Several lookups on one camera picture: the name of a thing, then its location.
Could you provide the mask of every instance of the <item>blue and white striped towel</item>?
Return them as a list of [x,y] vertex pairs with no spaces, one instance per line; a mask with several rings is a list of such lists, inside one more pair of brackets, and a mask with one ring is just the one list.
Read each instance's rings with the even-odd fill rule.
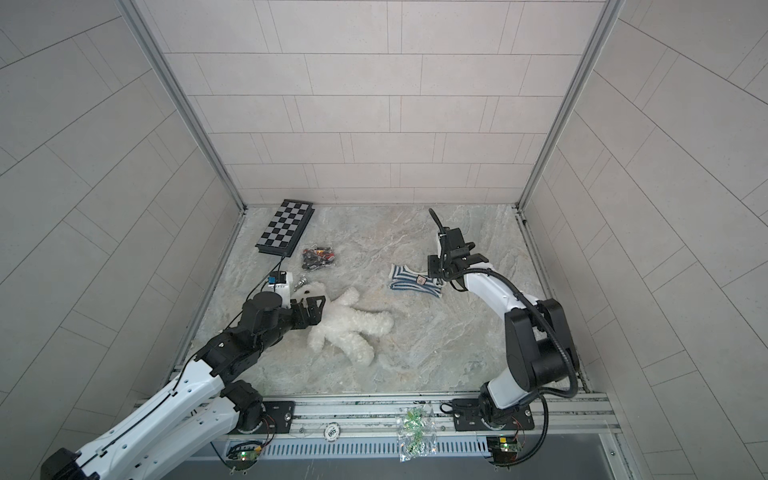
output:
[[405,265],[392,265],[389,276],[392,278],[392,282],[389,283],[389,288],[392,290],[412,290],[438,298],[442,296],[442,286],[445,285],[444,281],[428,278],[426,273],[414,272]]

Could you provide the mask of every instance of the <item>white plush toy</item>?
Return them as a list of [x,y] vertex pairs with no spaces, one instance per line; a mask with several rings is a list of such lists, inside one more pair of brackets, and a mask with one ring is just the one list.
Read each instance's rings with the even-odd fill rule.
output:
[[[308,283],[299,288],[297,300],[310,296],[326,295],[326,286],[322,283]],[[360,300],[360,293],[350,287],[334,301],[326,300],[323,318],[319,325],[310,330],[307,344],[315,352],[323,349],[326,339],[338,346],[354,363],[368,366],[373,361],[373,347],[360,333],[381,336],[392,329],[394,320],[389,312],[363,312],[352,305]]]

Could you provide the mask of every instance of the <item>plastic bag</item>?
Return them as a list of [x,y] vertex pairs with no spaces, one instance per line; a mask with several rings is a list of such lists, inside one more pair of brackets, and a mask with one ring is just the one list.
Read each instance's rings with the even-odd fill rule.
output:
[[336,262],[336,254],[331,246],[312,245],[310,248],[305,248],[301,253],[301,260],[301,267],[304,270],[316,270],[333,265]]
[[401,462],[426,457],[437,451],[437,428],[428,405],[408,409],[397,419],[397,441]]

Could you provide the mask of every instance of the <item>gray marble surface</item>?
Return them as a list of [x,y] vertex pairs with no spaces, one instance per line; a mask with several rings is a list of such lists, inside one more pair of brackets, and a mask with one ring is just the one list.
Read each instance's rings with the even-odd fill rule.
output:
[[[434,207],[447,227],[461,227],[464,238],[525,293],[542,297],[531,258],[508,205]],[[279,257],[258,253],[254,245],[274,208],[252,208],[203,322],[190,348],[199,349],[240,311],[255,283]],[[326,284],[334,300],[349,286],[360,293],[359,310],[388,310],[392,332],[369,339],[376,357],[370,366],[354,366],[342,351],[326,343],[315,354],[306,345],[308,331],[288,332],[240,378],[263,395],[341,392],[427,392],[477,389],[505,367],[501,320],[476,296],[449,285],[437,299],[426,293],[390,290],[392,263],[425,271],[436,253],[437,229],[427,207],[317,207],[314,217],[283,270],[294,278]],[[337,264],[301,270],[303,248],[333,245]]]

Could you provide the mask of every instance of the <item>clear plastic bag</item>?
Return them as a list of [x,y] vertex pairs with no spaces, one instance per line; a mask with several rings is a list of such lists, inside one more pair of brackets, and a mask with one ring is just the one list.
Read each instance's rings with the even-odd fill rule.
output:
[[426,457],[437,451],[437,428],[432,421],[432,407],[422,405],[397,419],[397,441],[401,462]]
[[305,248],[301,253],[301,267],[304,270],[317,270],[332,266],[336,262],[336,254],[332,245],[318,247],[316,244]]

